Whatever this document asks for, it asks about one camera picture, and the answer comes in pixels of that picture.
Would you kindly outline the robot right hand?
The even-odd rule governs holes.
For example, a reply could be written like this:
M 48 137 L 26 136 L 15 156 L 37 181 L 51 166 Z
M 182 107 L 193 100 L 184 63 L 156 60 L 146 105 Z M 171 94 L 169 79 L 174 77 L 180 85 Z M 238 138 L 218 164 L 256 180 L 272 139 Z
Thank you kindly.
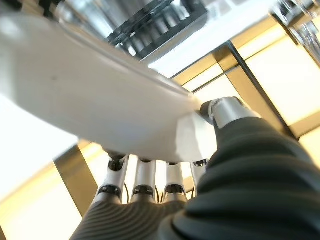
M 320 171 L 294 139 L 236 97 L 202 104 L 217 151 L 187 202 L 171 189 L 156 204 L 146 191 L 122 205 L 103 188 L 73 240 L 317 240 Z

